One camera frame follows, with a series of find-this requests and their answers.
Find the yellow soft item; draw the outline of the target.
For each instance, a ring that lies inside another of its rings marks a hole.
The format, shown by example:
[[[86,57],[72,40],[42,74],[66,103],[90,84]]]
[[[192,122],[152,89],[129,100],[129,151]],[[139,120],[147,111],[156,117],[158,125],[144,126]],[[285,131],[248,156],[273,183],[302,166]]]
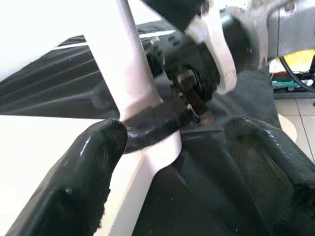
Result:
[[[315,49],[301,50],[284,56],[284,59],[292,71],[306,72],[310,69]]]

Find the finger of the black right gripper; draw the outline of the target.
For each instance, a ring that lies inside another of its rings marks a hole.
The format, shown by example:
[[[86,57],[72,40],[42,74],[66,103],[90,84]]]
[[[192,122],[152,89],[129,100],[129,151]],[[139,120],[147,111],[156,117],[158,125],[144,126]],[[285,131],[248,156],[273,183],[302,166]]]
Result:
[[[181,98],[148,107],[124,120],[128,136],[125,154],[152,146],[191,123],[194,114]]]
[[[90,100],[100,116],[119,116],[118,108],[105,82],[99,82],[92,89]]]

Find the white plastic table top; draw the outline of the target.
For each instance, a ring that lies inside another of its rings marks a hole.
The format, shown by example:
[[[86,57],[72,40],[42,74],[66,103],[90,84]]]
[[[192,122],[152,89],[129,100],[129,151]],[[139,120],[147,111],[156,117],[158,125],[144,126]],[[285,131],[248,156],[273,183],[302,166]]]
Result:
[[[52,166],[94,119],[0,115],[0,236],[5,236]],[[182,149],[180,133],[118,162],[94,236],[131,236],[156,173]]]

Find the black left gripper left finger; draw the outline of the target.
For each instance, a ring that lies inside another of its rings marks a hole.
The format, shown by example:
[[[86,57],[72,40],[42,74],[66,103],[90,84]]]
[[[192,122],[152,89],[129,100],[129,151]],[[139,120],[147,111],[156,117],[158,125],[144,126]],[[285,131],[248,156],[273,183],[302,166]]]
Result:
[[[49,170],[5,236],[94,236],[126,143],[121,121],[89,126]]]

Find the teal white flat item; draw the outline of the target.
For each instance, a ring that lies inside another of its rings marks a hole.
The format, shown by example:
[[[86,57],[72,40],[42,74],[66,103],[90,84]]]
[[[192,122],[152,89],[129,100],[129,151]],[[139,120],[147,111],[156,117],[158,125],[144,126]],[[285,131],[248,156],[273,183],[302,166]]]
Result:
[[[302,89],[302,87],[296,82],[283,82],[283,81],[272,81],[273,89],[285,89],[287,91],[294,91],[295,89]]]

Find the white plastic table leg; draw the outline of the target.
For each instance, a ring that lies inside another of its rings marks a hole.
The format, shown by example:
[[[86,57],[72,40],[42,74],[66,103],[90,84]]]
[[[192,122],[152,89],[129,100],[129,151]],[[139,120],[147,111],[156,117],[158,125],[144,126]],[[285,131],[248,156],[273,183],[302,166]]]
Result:
[[[84,37],[120,119],[162,103],[127,0],[91,0]]]

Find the white flat strip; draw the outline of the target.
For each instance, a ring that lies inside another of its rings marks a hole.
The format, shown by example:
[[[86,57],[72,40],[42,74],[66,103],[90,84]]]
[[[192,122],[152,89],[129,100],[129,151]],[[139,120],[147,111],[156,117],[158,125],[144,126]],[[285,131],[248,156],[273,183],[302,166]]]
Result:
[[[151,33],[145,33],[145,34],[140,34],[139,37],[140,39],[146,39],[146,38],[157,38],[160,36],[165,36],[174,33],[175,30],[165,30],[165,31],[158,31],[158,32],[151,32]],[[58,46],[53,49],[54,50],[61,50],[61,49],[67,49],[67,48],[73,48],[73,47],[80,47],[80,46],[87,46],[87,42],[82,42],[82,43],[72,43],[69,45],[63,45],[63,46]]]

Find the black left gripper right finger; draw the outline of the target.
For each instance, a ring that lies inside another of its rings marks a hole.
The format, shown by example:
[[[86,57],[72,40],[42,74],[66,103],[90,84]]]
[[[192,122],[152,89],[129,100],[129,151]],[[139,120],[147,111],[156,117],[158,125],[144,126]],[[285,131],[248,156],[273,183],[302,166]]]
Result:
[[[279,128],[235,117],[223,128],[249,196],[272,236],[315,236],[315,164]]]

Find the black cloth table cover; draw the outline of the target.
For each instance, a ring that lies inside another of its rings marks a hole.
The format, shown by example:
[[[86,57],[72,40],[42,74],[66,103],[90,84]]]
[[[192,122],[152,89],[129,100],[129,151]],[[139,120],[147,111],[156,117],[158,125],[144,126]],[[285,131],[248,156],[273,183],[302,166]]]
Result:
[[[214,95],[212,125],[181,131],[182,151],[152,180],[132,236],[270,236],[227,149],[223,127],[233,116],[279,127],[269,76],[250,70],[251,43],[232,16],[223,33],[236,60],[237,85]],[[105,82],[88,46],[55,50],[0,82],[0,115],[62,118],[100,116],[90,100]]]

